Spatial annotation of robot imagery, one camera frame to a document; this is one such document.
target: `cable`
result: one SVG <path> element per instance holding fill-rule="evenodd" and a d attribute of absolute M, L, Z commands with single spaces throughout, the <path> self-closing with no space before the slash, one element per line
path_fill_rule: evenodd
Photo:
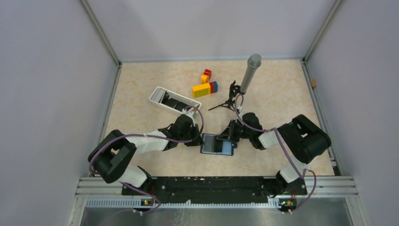
<path fill-rule="evenodd" d="M 195 106 L 187 106 L 187 107 L 185 107 L 184 109 L 190 108 L 190 107 L 192 107 L 192 108 L 194 108 L 195 110 L 197 110 L 197 112 L 198 112 L 199 115 L 201 116 L 201 129 L 199 130 L 199 134 L 198 134 L 196 137 L 194 137 L 193 139 L 190 139 L 190 140 L 174 140 L 174 139 L 170 139 L 170 138 L 167 138 L 167 137 L 160 137 L 160 136 L 156 136 L 156 135 L 147 135 L 147 137 L 158 138 L 158 139 L 164 139 L 164 140 L 171 141 L 171 142 L 175 142 L 175 143 L 189 143 L 189 142 L 191 142 L 191 141 L 197 139 L 199 136 L 201 136 L 201 133 L 202 133 L 202 131 L 203 131 L 203 129 L 204 129 L 204 117 L 202 116 L 201 111 L 200 111 L 197 107 L 195 107 Z M 92 169 L 92 166 L 93 166 L 94 160 L 96 160 L 97 156 L 99 156 L 103 151 L 105 151 L 105 150 L 109 147 L 109 145 L 111 145 L 113 142 L 115 142 L 115 141 L 117 141 L 117 140 L 120 140 L 120 139 L 123 139 L 123 138 L 126 138 L 126 137 L 144 137 L 144 135 L 143 135 L 143 134 L 135 134 L 135 133 L 132 133 L 132 134 L 125 134 L 125 135 L 122 135 L 122 136 L 120 136 L 120 137 L 116 137 L 116 138 L 112 139 L 111 141 L 109 141 L 108 143 L 106 143 L 103 147 L 101 147 L 101 148 L 98 150 L 98 152 L 96 152 L 96 154 L 94 154 L 93 158 L 91 158 L 90 163 L 89 163 L 89 165 L 88 165 L 88 170 L 89 170 L 91 173 L 95 174 L 96 172 L 94 172 L 94 170 Z"/>
<path fill-rule="evenodd" d="M 160 202 L 159 199 L 156 198 L 154 195 L 151 195 L 151 194 L 149 194 L 149 193 L 147 193 L 147 192 L 145 192 L 145 191 L 142 191 L 142 190 L 140 190 L 140 189 L 138 189 L 138 188 L 135 188 L 134 186 L 132 186 L 132 185 L 130 185 L 130 184 L 128 184 L 128 183 L 121 183 L 121 184 L 123 184 L 124 186 L 126 186 L 126 187 L 129 188 L 129 189 L 132 189 L 133 191 L 136 191 L 136 192 L 138 192 L 138 193 L 140 193 L 140 194 L 147 195 L 147 196 L 151 197 L 152 199 L 154 199 L 155 201 L 157 201 L 158 205 L 157 205 L 156 207 L 154 207 L 154 208 L 152 208 L 152 209 L 146 211 L 146 212 L 137 211 L 137 210 L 135 210 L 135 209 L 132 209 L 132 210 L 131 210 L 131 209 L 119 210 L 119 211 L 113 213 L 111 216 L 107 217 L 105 220 L 103 220 L 98 226 L 102 226 L 105 222 L 107 222 L 108 220 L 110 220 L 110 219 L 113 218 L 114 216 L 116 216 L 116 215 L 118 215 L 118 214 L 120 214 L 120 213 L 123 213 L 123 212 L 127 212 L 127 211 L 130 212 L 130 211 L 132 211 L 132 212 L 134 212 L 134 213 L 137 212 L 137 213 L 140 213 L 140 214 L 148 214 L 148 213 L 154 212 L 155 210 L 157 210 L 157 209 L 161 206 L 161 202 Z"/>
<path fill-rule="evenodd" d="M 313 188 L 312 188 L 312 190 L 311 190 L 311 192 L 309 193 L 309 195 L 305 198 L 305 200 L 297 207 L 297 208 L 295 208 L 295 210 L 289 210 L 289 212 L 292 214 L 292 213 L 294 213 L 294 212 L 296 212 L 296 211 L 298 211 L 300 208 L 302 208 L 307 202 L 308 202 L 308 200 L 310 199 L 310 197 L 313 195 L 313 193 L 314 193 L 314 190 L 316 190 L 316 173 L 313 171 L 313 170 L 311 170 L 311 169 L 304 169 L 303 170 L 303 174 L 305 175 L 305 172 L 306 171 L 309 171 L 309 172 L 311 172 L 312 174 L 313 174 L 313 178 L 314 178 L 314 185 L 313 185 Z"/>
<path fill-rule="evenodd" d="M 316 179 L 316 173 L 315 173 L 313 170 L 311 170 L 311 169 L 304 169 L 304 170 L 303 170 L 303 174 L 301 174 L 301 173 L 299 172 L 298 168 L 295 166 L 294 162 L 292 161 L 291 157 L 289 156 L 288 151 L 287 151 L 286 148 L 284 147 L 284 144 L 283 144 L 283 142 L 282 142 L 282 140 L 281 140 L 281 138 L 280 138 L 280 134 L 279 134 L 279 132 L 277 131 L 277 128 L 276 128 L 276 127 L 272 128 L 272 129 L 269 129 L 269 130 L 267 130 L 267 129 L 256 129 L 256 128 L 253 128 L 253 127 L 251 127 L 250 125 L 246 124 L 246 123 L 242 120 L 242 118 L 239 116 L 239 113 L 238 113 L 238 109 L 237 109 L 237 98 L 238 98 L 238 97 L 241 97 L 241 103 L 240 103 L 240 105 L 239 105 L 239 106 L 241 107 L 241 106 L 243 105 L 243 103 L 244 103 L 244 95 L 242 95 L 241 93 L 239 93 L 239 94 L 237 95 L 236 99 L 234 100 L 234 111 L 235 111 L 235 113 L 236 113 L 236 115 L 237 115 L 237 119 L 238 119 L 243 125 L 245 125 L 246 127 L 250 128 L 250 129 L 252 129 L 252 130 L 258 131 L 258 132 L 264 132 L 264 133 L 266 133 L 266 132 L 274 131 L 274 133 L 276 134 L 277 140 L 279 141 L 279 144 L 280 144 L 280 146 L 281 146 L 281 149 L 283 149 L 283 152 L 284 152 L 286 158 L 288 159 L 288 161 L 289 161 L 289 163 L 291 164 L 292 168 L 294 168 L 295 172 L 298 174 L 299 178 L 302 178 L 302 179 L 305 178 L 306 171 L 309 171 L 309 172 L 311 172 L 311 173 L 313 174 L 313 177 L 314 177 L 314 185 L 313 185 L 313 188 L 312 188 L 311 192 L 309 193 L 309 195 L 305 198 L 305 200 L 304 200 L 295 210 L 289 210 L 290 213 L 292 214 L 293 212 L 295 212 L 295 211 L 297 211 L 298 209 L 300 209 L 305 203 L 307 203 L 307 201 L 309 200 L 309 198 L 313 195 L 314 191 L 316 190 L 316 181 L 317 181 L 317 179 Z"/>
<path fill-rule="evenodd" d="M 246 124 L 246 123 L 243 121 L 243 119 L 239 116 L 238 109 L 237 109 L 237 98 L 238 98 L 238 97 L 241 97 L 241 103 L 240 103 L 240 105 L 239 105 L 239 106 L 241 107 L 241 106 L 243 105 L 243 103 L 244 103 L 244 95 L 242 95 L 241 93 L 239 93 L 239 94 L 237 95 L 236 99 L 234 100 L 234 111 L 235 111 L 235 113 L 236 113 L 236 115 L 237 115 L 238 121 L 240 121 L 244 126 L 250 128 L 250 129 L 252 129 L 252 130 L 258 131 L 258 132 L 267 133 L 267 132 L 274 131 L 274 133 L 276 134 L 277 140 L 279 141 L 279 144 L 280 144 L 281 148 L 283 149 L 283 152 L 284 152 L 286 158 L 288 159 L 289 163 L 292 165 L 292 167 L 294 168 L 295 172 L 299 175 L 299 177 L 300 177 L 300 178 L 304 178 L 304 177 L 305 177 L 305 174 L 302 175 L 302 174 L 299 172 L 298 168 L 295 166 L 294 162 L 292 161 L 291 157 L 289 156 L 288 151 L 286 150 L 286 148 L 285 148 L 284 145 L 283 145 L 283 142 L 282 142 L 281 139 L 280 139 L 280 134 L 279 134 L 279 132 L 277 131 L 277 128 L 276 128 L 276 127 L 271 128 L 271 129 L 256 129 L 256 128 L 253 128 L 252 126 Z"/>
<path fill-rule="evenodd" d="M 237 115 L 238 121 L 240 121 L 244 126 L 250 128 L 250 129 L 252 129 L 252 130 L 255 130 L 255 131 L 258 131 L 258 132 L 262 132 L 262 133 L 266 133 L 266 132 L 269 132 L 269 131 L 271 131 L 272 129 L 274 129 L 274 128 L 272 128 L 272 129 L 257 129 L 257 128 L 253 128 L 252 126 L 246 124 L 246 123 L 243 121 L 243 119 L 239 116 L 239 113 L 238 113 L 238 109 L 237 109 L 237 98 L 238 98 L 238 97 L 241 97 L 241 103 L 240 103 L 240 105 L 239 105 L 239 106 L 241 107 L 242 104 L 244 103 L 244 95 L 242 95 L 241 93 L 239 93 L 239 94 L 237 95 L 236 99 L 234 100 L 234 111 L 235 111 L 235 113 L 236 113 L 236 115 Z"/>
<path fill-rule="evenodd" d="M 174 139 L 170 139 L 170 138 L 166 138 L 166 137 L 160 137 L 160 136 L 155 136 L 155 135 L 146 135 L 146 136 L 147 136 L 147 137 L 152 137 L 152 138 L 164 139 L 164 140 L 171 141 L 171 142 L 175 142 L 175 143 L 189 143 L 189 142 L 191 142 L 191 141 L 197 139 L 199 136 L 201 136 L 201 133 L 202 133 L 202 131 L 203 131 L 203 129 L 204 129 L 204 116 L 202 115 L 201 111 L 200 111 L 197 107 L 195 107 L 195 106 L 187 106 L 187 107 L 185 107 L 184 109 L 187 109 L 187 108 L 194 108 L 194 109 L 199 113 L 199 115 L 200 115 L 200 117 L 201 117 L 201 129 L 199 130 L 199 134 L 198 134 L 197 136 L 195 136 L 193 139 L 190 139 L 190 140 L 174 140 Z M 91 173 L 93 173 L 93 174 L 96 173 L 96 172 L 94 172 L 94 170 L 92 169 L 92 166 L 93 166 L 93 162 L 94 162 L 94 160 L 97 158 L 97 156 L 98 156 L 99 154 L 101 154 L 106 148 L 108 148 L 109 145 L 111 145 L 113 142 L 115 142 L 115 141 L 117 141 L 117 140 L 120 140 L 120 139 L 123 139 L 123 138 L 126 138 L 126 137 L 144 137 L 144 135 L 143 135 L 143 134 L 125 134 L 125 135 L 122 135 L 122 136 L 120 136 L 120 137 L 116 137 L 116 138 L 112 139 L 111 141 L 109 141 L 108 143 L 106 143 L 102 148 L 100 148 L 100 149 L 96 152 L 96 154 L 94 154 L 93 158 L 91 158 L 90 163 L 89 163 L 89 166 L 88 166 L 88 167 L 89 167 L 89 171 L 90 171 Z M 132 185 L 130 185 L 130 184 L 128 184 L 128 183 L 123 182 L 122 184 L 123 184 L 124 186 L 126 186 L 127 188 L 133 190 L 133 191 L 136 191 L 136 192 L 138 192 L 138 193 L 140 193 L 140 194 L 144 194 L 144 195 L 147 195 L 147 196 L 151 197 L 153 200 L 155 200 L 155 201 L 158 203 L 158 205 L 157 205 L 156 207 L 154 207 L 154 208 L 152 208 L 152 209 L 150 209 L 150 210 L 148 210 L 148 211 L 146 211 L 146 212 L 141 212 L 141 211 L 140 211 L 140 214 L 152 213 L 152 212 L 154 212 L 155 210 L 157 210 L 157 209 L 161 206 L 160 200 L 159 200 L 158 198 L 156 198 L 155 195 L 151 195 L 151 194 L 149 194 L 149 193 L 147 193 L 147 192 L 145 192 L 145 191 L 142 191 L 142 190 L 140 190 L 140 189 L 138 189 L 138 188 L 136 188 L 136 187 L 134 187 L 134 186 L 132 186 Z M 116 215 L 118 215 L 118 214 L 120 214 L 120 213 L 126 212 L 126 211 L 131 211 L 131 210 L 130 210 L 130 209 L 120 210 L 120 211 L 118 211 L 118 212 L 112 214 L 111 216 L 109 216 L 109 217 L 108 217 L 107 219 L 105 219 L 104 221 L 102 221 L 102 223 L 100 223 L 99 226 L 103 225 L 106 221 L 108 221 L 108 220 L 111 219 L 112 217 L 114 217 L 114 216 L 116 216 Z"/>

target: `red lego brick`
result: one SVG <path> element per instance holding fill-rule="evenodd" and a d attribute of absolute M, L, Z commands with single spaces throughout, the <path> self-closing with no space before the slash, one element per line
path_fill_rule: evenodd
<path fill-rule="evenodd" d="M 209 85 L 211 86 L 211 93 L 215 92 L 215 85 L 213 84 L 213 82 L 210 82 Z"/>
<path fill-rule="evenodd" d="M 209 79 L 211 79 L 211 77 L 212 77 L 212 71 L 209 70 L 209 69 L 205 69 L 204 74 L 205 74 L 205 73 L 209 73 Z"/>

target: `yellow lego brick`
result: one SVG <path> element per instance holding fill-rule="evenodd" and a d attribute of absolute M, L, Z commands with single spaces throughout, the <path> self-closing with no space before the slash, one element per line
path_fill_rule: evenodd
<path fill-rule="evenodd" d="M 209 83 L 193 86 L 192 87 L 192 96 L 194 98 L 205 96 L 211 93 L 211 86 Z"/>
<path fill-rule="evenodd" d="M 209 82 L 209 76 L 206 74 L 201 75 L 201 84 L 205 84 Z"/>

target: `gray cylinder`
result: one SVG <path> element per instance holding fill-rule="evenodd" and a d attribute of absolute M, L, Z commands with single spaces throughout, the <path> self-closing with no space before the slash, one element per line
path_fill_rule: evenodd
<path fill-rule="evenodd" d="M 242 79 L 241 87 L 239 89 L 240 93 L 245 94 L 247 92 L 252 77 L 254 76 L 258 67 L 261 66 L 261 62 L 262 62 L 262 57 L 257 53 L 252 54 L 249 57 L 247 71 L 245 71 L 245 75 L 244 78 Z"/>

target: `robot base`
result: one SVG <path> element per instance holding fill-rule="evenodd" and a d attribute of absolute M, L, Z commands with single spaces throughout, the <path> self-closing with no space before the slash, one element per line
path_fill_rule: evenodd
<path fill-rule="evenodd" d="M 154 194 L 162 203 L 220 204 L 220 203 L 266 203 L 275 195 L 306 195 L 303 179 L 296 180 L 289 190 L 278 191 L 275 177 L 153 177 L 141 187 Z M 141 195 L 129 188 L 122 195 Z"/>

